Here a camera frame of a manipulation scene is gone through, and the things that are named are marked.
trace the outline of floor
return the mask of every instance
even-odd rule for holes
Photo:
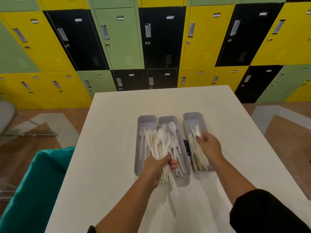
[[[311,200],[311,102],[244,104],[284,166],[306,197]],[[16,117],[7,133],[49,133],[58,137],[0,137],[0,189],[2,183],[18,186],[36,152],[74,146],[81,133],[88,108],[20,110],[36,127]],[[7,206],[0,202],[0,215]]]

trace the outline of hand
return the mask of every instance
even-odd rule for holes
[[[205,156],[212,162],[223,160],[221,145],[217,138],[208,132],[202,132],[202,138],[196,136],[196,141],[201,146]]]
[[[172,160],[172,154],[169,153],[163,159],[156,160],[154,157],[149,156],[145,160],[144,168],[142,169],[141,177],[145,178],[152,184],[153,188],[159,185],[159,176],[164,165],[169,164],[171,172],[177,168],[178,161]]]

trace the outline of table top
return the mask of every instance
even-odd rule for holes
[[[257,188],[306,199],[229,86],[96,93],[46,232],[87,232],[122,198],[137,179],[139,116],[174,115],[184,137],[186,112],[203,115],[224,156]],[[177,183],[174,200],[169,182],[153,191],[139,232],[235,232],[216,173],[189,180]]]

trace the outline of person's left hand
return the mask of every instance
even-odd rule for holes
[[[153,188],[159,185],[159,176],[164,165],[169,164],[171,172],[177,168],[178,161],[172,160],[172,154],[169,153],[163,159],[156,160],[154,157],[149,156],[145,160],[144,168],[142,169],[141,177],[146,178]]]

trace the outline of trash bin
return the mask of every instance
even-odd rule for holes
[[[34,156],[0,220],[0,232],[44,233],[75,147]]]

